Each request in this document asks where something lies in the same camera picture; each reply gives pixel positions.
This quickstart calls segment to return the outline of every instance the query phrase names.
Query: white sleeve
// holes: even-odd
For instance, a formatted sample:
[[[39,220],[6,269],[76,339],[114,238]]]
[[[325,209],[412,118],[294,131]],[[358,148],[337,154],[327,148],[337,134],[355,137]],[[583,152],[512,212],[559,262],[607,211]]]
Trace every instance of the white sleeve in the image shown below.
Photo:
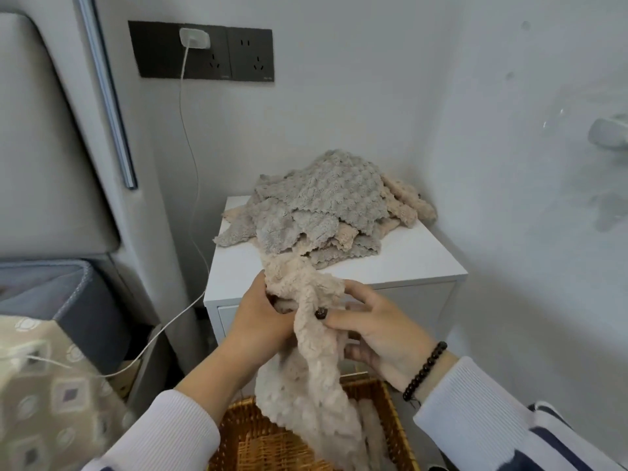
[[[490,471],[513,458],[532,425],[532,412],[463,357],[414,422],[460,470]]]
[[[208,413],[191,398],[167,390],[83,471],[202,471],[219,444],[220,433]]]

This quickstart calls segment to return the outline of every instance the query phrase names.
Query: white wall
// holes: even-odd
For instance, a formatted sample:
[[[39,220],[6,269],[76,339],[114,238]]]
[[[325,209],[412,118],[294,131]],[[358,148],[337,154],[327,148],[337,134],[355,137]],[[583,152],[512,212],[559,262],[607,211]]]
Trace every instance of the white wall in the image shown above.
[[[454,348],[624,460],[628,152],[586,135],[628,112],[626,19],[628,0],[465,0],[416,162],[438,235],[469,270]]]
[[[274,84],[184,83],[183,114],[201,176],[195,237],[208,256],[225,197],[250,193],[260,173],[304,167],[343,148],[413,180],[412,143],[435,118],[456,33],[451,0],[98,0],[98,6],[122,102],[132,92],[120,84],[137,76],[129,19],[272,29]],[[195,181],[178,81],[140,84],[173,237],[190,294],[198,295],[206,273],[187,236]]]
[[[117,87],[137,76],[128,19],[273,30],[274,85],[185,82],[206,251],[226,195],[328,148],[417,181],[470,271],[452,347],[628,458],[628,156],[586,141],[597,116],[628,111],[628,0],[99,1]],[[138,86],[196,291],[177,82]]]

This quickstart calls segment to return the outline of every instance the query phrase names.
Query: hand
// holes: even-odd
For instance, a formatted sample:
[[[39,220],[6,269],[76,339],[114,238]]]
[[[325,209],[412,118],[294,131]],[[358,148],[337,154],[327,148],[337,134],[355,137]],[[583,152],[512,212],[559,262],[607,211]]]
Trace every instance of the hand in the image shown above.
[[[267,363],[294,332],[294,312],[280,314],[266,296],[266,278],[260,272],[244,294],[221,347],[228,348],[253,374]]]
[[[407,317],[392,301],[369,286],[345,281],[345,292],[359,303],[347,303],[346,310],[327,313],[327,327],[357,333],[360,340],[348,344],[345,358],[363,362],[373,368],[397,390],[403,392],[436,346],[418,324]],[[423,402],[438,381],[455,364],[457,358],[445,352],[436,362],[415,396]]]
[[[234,394],[293,333],[294,312],[279,314],[266,297],[260,272],[238,306],[225,340],[178,385],[220,423]]]

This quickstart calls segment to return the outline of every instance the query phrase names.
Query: sleeve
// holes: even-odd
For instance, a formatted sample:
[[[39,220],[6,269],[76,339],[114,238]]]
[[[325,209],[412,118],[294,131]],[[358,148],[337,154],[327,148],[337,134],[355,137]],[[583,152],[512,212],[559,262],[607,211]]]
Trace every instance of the sleeve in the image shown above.
[[[83,471],[202,471],[219,444],[220,433],[208,413],[191,398],[167,390]]]
[[[414,416],[460,471],[620,471],[549,404],[523,406],[463,357]]]

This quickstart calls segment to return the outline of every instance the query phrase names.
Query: white charger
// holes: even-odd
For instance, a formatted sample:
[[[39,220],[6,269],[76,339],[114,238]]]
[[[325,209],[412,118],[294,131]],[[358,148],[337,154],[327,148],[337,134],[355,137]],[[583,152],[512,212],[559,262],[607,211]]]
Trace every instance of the white charger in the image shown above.
[[[190,49],[209,49],[212,46],[209,33],[202,29],[181,28],[179,29],[179,39],[184,47]]]

